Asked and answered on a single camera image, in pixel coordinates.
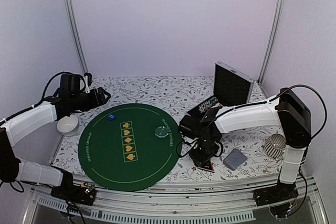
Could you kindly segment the blue small blind button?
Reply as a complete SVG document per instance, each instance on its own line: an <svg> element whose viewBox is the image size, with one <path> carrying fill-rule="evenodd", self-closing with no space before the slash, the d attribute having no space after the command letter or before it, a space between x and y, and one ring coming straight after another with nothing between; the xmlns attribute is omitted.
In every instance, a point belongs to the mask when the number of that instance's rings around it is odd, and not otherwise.
<svg viewBox="0 0 336 224"><path fill-rule="evenodd" d="M116 115L115 115L114 113L111 113L111 114L109 114L109 115L107 116L107 119L108 119L109 121L113 121L113 120L116 119Z"/></svg>

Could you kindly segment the row of poker chips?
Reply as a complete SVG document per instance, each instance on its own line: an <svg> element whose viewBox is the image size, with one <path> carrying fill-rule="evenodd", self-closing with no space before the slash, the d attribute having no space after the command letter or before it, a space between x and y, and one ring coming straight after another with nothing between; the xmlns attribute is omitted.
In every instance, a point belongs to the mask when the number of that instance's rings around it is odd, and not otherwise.
<svg viewBox="0 0 336 224"><path fill-rule="evenodd" d="M216 97L211 97L198 106L198 111L204 113L211 107L215 106L217 103L218 99Z"/></svg>

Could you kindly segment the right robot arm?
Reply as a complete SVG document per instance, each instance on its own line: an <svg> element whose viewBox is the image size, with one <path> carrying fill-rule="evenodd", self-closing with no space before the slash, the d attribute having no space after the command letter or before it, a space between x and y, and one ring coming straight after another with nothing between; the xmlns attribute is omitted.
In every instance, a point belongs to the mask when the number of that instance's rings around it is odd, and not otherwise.
<svg viewBox="0 0 336 224"><path fill-rule="evenodd" d="M278 126L286 139L285 156L281 165L278 185L271 190L276 201L291 194L303 156L311 141L317 136L311 132L311 113L308 107L292 91L297 85L282 88L278 95L267 99L234 106L213 106L201 118L185 115L178 131L196 140L196 147L188 155L197 165L203 165L216 156L216 143L223 134L232 131Z"/></svg>

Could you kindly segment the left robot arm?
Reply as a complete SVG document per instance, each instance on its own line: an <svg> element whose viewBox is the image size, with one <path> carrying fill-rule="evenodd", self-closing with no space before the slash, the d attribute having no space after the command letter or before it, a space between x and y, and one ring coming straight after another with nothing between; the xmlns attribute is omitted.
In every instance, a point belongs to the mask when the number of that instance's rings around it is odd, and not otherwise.
<svg viewBox="0 0 336 224"><path fill-rule="evenodd" d="M76 112L87 112L105 105L111 94L102 87L90 88L92 75L62 71L52 78L60 77L60 86L53 95L42 93L41 99L7 118L1 119L1 184L26 182L50 186L67 200L78 195L71 173L28 162L15 156L13 147L41 127L59 121Z"/></svg>

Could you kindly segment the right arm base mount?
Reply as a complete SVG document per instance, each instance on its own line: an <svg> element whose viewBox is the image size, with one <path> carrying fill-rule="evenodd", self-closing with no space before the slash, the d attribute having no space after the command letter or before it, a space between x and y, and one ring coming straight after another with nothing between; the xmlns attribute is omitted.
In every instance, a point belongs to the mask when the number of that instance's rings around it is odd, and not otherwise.
<svg viewBox="0 0 336 224"><path fill-rule="evenodd" d="M296 183L284 184L280 181L276 185L256 189L253 191L253 198L257 206L274 204L284 200L294 199L298 197Z"/></svg>

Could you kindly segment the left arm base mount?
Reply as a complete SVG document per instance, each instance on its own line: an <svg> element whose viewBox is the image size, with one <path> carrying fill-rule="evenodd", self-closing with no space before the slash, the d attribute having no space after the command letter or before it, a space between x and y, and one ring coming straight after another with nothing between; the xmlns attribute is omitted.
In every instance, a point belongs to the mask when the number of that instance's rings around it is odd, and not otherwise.
<svg viewBox="0 0 336 224"><path fill-rule="evenodd" d="M93 184L88 182L80 185L61 185L59 187L53 187L50 195L73 203L93 206L96 198L96 189Z"/></svg>

